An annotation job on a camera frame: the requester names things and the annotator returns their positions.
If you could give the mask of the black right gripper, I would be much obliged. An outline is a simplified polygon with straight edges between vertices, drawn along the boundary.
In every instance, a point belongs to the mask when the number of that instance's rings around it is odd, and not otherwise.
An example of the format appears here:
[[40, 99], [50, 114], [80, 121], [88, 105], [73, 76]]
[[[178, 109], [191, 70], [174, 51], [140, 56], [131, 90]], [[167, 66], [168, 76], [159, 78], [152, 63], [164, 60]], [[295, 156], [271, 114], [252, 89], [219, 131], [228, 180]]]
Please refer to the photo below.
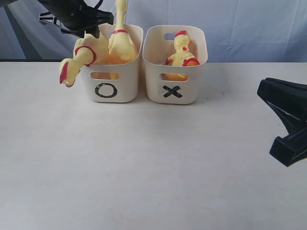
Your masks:
[[276, 137], [269, 154], [289, 167], [307, 158], [307, 86], [265, 78], [257, 89], [260, 97], [279, 117], [288, 134]]

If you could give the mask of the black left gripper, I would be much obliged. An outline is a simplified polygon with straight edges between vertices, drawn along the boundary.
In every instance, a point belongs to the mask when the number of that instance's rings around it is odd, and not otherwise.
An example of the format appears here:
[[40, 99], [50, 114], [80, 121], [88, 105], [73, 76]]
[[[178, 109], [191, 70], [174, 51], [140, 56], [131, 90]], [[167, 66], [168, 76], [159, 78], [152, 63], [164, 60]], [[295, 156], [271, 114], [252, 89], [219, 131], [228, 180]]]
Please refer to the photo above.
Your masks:
[[93, 7], [83, 0], [40, 0], [47, 12], [39, 15], [39, 22], [61, 29], [64, 34], [84, 34], [100, 37], [97, 24], [113, 24], [114, 15], [110, 11], [99, 10], [101, 1]]

